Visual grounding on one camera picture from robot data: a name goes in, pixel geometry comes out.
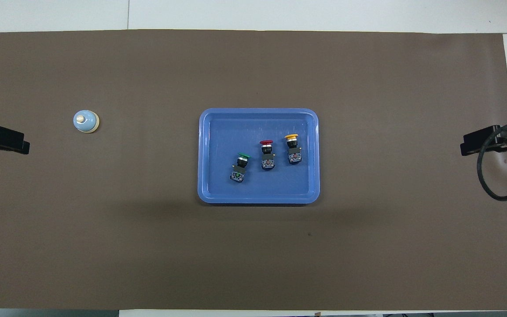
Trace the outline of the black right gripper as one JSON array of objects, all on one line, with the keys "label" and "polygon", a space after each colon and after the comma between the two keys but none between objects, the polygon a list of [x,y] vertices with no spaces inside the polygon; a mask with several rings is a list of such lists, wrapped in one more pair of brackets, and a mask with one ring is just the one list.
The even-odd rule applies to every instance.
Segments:
[{"label": "black right gripper", "polygon": [[491,125],[484,129],[463,135],[461,155],[479,153],[483,143],[488,140],[487,152],[507,152],[507,130],[500,125]]}]

